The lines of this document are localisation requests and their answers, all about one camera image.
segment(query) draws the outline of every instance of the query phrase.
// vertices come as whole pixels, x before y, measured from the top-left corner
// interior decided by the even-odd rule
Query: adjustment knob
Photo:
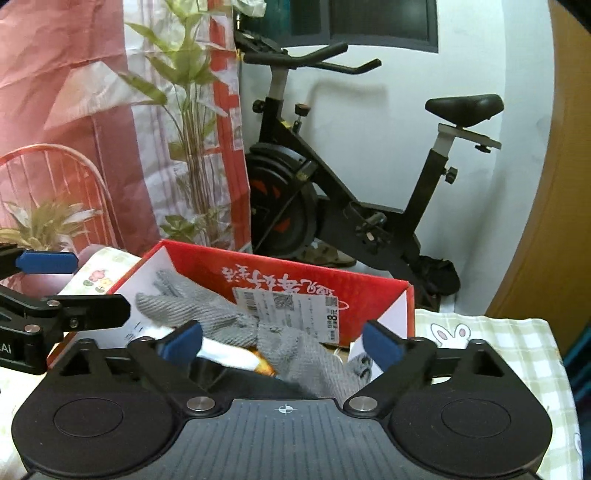
[[[445,174],[445,181],[448,182],[449,185],[454,183],[457,178],[457,168],[449,167]]]
[[[305,103],[296,103],[295,105],[295,114],[298,116],[308,116],[310,110],[312,110],[312,108],[307,106]]]
[[[252,103],[252,111],[255,113],[262,113],[265,109],[265,101],[264,100],[255,100]]]

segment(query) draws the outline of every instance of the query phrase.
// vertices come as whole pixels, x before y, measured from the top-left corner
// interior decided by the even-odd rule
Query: qr code
[[[326,297],[327,307],[337,307],[339,305],[339,299],[337,297]]]
[[[292,312],[295,310],[294,299],[291,295],[274,293],[273,301],[275,302],[275,308],[278,310],[291,310]]]

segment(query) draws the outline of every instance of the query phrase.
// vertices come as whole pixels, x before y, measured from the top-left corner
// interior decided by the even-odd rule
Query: knitted glove
[[[157,325],[177,327],[197,320],[207,338],[243,348],[256,347],[282,380],[298,383],[319,398],[342,405],[369,381],[371,360],[346,364],[301,330],[270,325],[235,304],[171,270],[157,273],[160,296],[138,293],[138,310]]]

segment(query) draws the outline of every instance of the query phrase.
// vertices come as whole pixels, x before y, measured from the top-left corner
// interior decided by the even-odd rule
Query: exercise bike
[[[457,176],[446,168],[456,138],[476,144],[481,152],[501,148],[501,143],[466,130],[504,110],[498,95],[479,95],[428,100],[425,108],[452,125],[439,124],[435,144],[429,151],[406,209],[398,210],[358,201],[330,167],[300,137],[302,119],[310,107],[296,104],[293,125],[282,117],[284,91],[290,70],[302,67],[357,75],[381,66],[378,59],[359,67],[346,67],[328,60],[348,49],[346,43],[320,48],[292,57],[273,41],[236,31],[235,41],[243,62],[271,67],[272,79],[265,100],[252,105],[262,114],[259,141],[246,155],[251,186],[251,225],[254,253],[292,258],[315,238],[415,288],[417,306],[439,308],[441,295],[458,291],[459,278],[448,261],[420,255],[415,230],[443,176],[452,184]],[[324,195],[316,193],[318,185]]]

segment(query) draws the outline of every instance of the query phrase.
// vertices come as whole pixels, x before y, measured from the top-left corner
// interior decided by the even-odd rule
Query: black clamp
[[[0,244],[0,280],[19,272],[73,273],[74,254],[35,252]],[[32,299],[0,286],[0,367],[40,375],[63,332],[122,326],[131,307],[122,295],[57,296]]]

